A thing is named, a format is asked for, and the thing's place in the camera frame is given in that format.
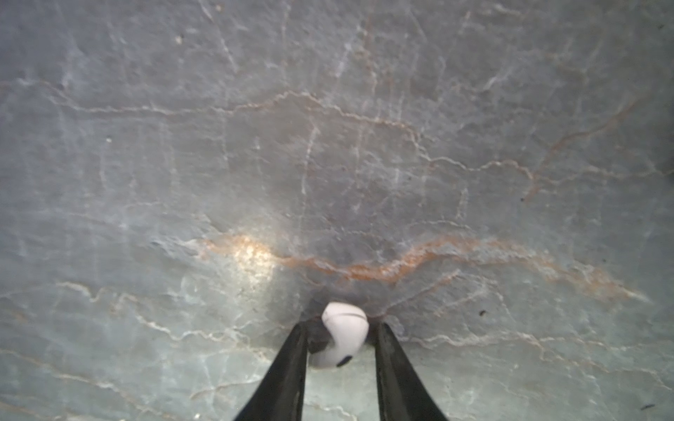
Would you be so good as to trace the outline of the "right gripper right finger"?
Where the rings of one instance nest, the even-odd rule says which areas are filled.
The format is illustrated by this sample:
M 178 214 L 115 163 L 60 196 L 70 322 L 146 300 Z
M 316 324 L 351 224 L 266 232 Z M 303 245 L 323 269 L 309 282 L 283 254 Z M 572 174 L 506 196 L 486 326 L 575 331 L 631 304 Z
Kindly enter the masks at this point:
M 374 332 L 380 419 L 447 421 L 388 324 L 378 324 Z

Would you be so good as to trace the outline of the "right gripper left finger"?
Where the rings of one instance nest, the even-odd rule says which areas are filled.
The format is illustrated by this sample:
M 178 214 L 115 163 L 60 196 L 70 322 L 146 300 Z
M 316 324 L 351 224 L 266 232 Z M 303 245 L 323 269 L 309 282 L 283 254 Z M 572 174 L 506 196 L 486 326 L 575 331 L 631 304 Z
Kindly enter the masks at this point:
M 304 407 L 307 354 L 308 332 L 303 323 L 298 323 L 235 420 L 300 421 Z

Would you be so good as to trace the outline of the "white earbud one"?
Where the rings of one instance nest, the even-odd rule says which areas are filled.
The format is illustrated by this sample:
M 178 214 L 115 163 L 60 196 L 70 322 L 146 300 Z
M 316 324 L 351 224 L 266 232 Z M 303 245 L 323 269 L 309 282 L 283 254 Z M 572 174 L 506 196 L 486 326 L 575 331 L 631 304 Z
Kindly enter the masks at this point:
M 340 368 L 360 351 L 370 330 L 366 313 L 350 303 L 331 302 L 321 315 L 332 342 L 309 357 L 313 368 Z

